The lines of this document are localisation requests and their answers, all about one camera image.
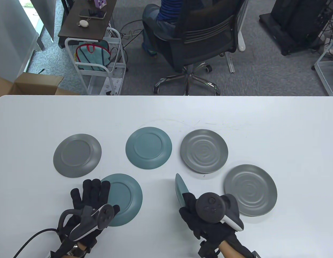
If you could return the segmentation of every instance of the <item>blue striped shirt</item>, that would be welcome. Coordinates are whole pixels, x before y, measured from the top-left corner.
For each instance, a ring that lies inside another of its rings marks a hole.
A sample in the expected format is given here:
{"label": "blue striped shirt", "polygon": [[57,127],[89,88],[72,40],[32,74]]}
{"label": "blue striped shirt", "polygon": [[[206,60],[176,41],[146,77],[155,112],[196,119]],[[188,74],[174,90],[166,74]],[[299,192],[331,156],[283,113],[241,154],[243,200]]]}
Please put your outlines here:
{"label": "blue striped shirt", "polygon": [[[161,8],[157,20],[166,22],[176,22],[179,18],[183,0],[162,0]],[[203,4],[199,0],[194,0],[192,10],[203,8]]]}

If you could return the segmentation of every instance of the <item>dark wooden desktop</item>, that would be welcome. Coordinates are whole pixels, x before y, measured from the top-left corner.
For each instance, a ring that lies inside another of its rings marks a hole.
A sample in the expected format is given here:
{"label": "dark wooden desktop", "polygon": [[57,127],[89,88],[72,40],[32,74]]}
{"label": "dark wooden desktop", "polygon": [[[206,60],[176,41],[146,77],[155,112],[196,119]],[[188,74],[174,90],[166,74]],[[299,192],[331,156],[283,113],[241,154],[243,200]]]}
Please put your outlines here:
{"label": "dark wooden desktop", "polygon": [[77,23],[80,20],[86,20],[86,18],[81,18],[79,13],[83,9],[98,10],[95,7],[93,0],[75,0],[74,4],[70,10],[70,13],[66,17],[58,36],[61,38],[84,38],[90,40],[102,40],[107,25],[110,21],[111,15],[113,13],[116,0],[107,0],[107,5],[104,6],[101,11],[105,11],[106,16],[103,20],[90,19],[88,21],[89,26],[83,28],[78,26]]}

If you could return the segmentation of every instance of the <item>glass door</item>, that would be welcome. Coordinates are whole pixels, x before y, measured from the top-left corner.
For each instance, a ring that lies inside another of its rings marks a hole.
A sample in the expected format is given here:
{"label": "glass door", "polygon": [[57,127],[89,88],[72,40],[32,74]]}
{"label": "glass door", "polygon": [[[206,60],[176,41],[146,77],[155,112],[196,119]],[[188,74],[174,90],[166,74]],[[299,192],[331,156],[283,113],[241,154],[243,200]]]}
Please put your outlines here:
{"label": "glass door", "polygon": [[27,14],[30,22],[32,23],[33,27],[41,34],[42,28],[44,27],[43,22],[41,21],[39,14],[36,12],[33,4],[30,0],[19,0],[21,6],[23,7],[25,13]]}

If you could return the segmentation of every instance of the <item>chair armrest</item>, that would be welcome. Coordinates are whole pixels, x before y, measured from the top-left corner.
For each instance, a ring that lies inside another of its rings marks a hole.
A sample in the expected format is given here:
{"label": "chair armrest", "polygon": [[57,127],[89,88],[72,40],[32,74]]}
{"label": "chair armrest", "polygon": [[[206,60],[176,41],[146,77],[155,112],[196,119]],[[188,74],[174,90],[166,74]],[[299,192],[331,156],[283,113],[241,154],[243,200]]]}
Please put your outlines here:
{"label": "chair armrest", "polygon": [[179,40],[178,38],[173,38],[173,37],[169,36],[167,33],[165,33],[164,31],[162,31],[161,28],[159,28],[159,26],[157,25],[156,21],[154,21],[152,18],[149,17],[146,20],[144,20],[143,22],[146,23],[146,25],[152,29],[154,35],[157,38],[160,38],[161,40],[164,40],[164,41]]}

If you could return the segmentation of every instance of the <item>person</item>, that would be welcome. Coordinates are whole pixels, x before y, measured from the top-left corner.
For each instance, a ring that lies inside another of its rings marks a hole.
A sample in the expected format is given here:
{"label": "person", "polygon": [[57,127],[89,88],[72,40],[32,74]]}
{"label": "person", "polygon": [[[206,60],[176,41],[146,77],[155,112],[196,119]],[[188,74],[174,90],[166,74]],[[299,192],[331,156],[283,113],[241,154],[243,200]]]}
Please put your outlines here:
{"label": "person", "polygon": [[[143,12],[142,20],[146,21],[148,18],[152,18],[157,26],[165,32],[167,35],[173,37],[175,25],[179,18],[183,0],[162,0],[161,6],[155,4],[148,4]],[[193,0],[191,10],[198,10],[203,8],[201,0]],[[157,52],[153,49],[153,46],[147,36],[146,31],[143,31],[144,41],[142,48],[151,57],[155,57]]]}
{"label": "person", "polygon": [[[84,206],[90,206],[93,210],[98,210],[103,205],[107,204],[110,194],[110,182],[99,179],[90,180],[87,179],[83,182],[83,194],[82,198],[79,194],[79,189],[74,188],[71,190],[70,195],[72,198],[73,208],[81,210]],[[120,211],[119,205],[114,205],[114,216]],[[60,233],[61,245],[55,252],[50,252],[51,258],[74,258],[84,257],[87,253],[90,253],[91,249],[96,245],[98,237],[102,230],[94,230],[85,237],[81,238],[77,242],[72,242],[68,239],[68,235],[71,231],[81,222],[79,216],[73,215],[63,227]]]}
{"label": "person", "polygon": [[[101,182],[99,179],[92,181],[87,179],[83,182],[82,198],[78,188],[72,189],[70,194],[73,207],[76,210],[83,209],[85,205],[97,210],[108,202],[110,182]],[[235,230],[226,223],[219,222],[211,224],[200,219],[195,210],[196,198],[193,194],[185,193],[183,194],[183,198],[186,206],[179,210],[181,218],[187,223],[190,230],[201,232],[201,236],[206,239],[213,250],[219,248],[225,258],[256,258],[247,248],[239,243],[235,236]],[[114,205],[113,208],[116,215],[120,211],[120,207]],[[96,237],[101,234],[101,230],[95,230],[77,242],[68,241],[67,236],[79,223],[80,217],[75,215],[67,221],[63,228],[63,234],[60,237],[62,243],[57,251],[51,251],[51,258],[84,257],[96,245]]]}
{"label": "person", "polygon": [[182,219],[198,239],[200,239],[200,236],[206,239],[208,248],[204,252],[199,251],[201,257],[216,257],[214,251],[219,248],[225,258],[258,258],[257,254],[251,253],[245,246],[240,244],[235,235],[236,231],[232,227],[222,222],[212,224],[202,220],[196,212],[196,198],[194,194],[184,193],[182,196],[186,204],[185,207],[179,210]]}

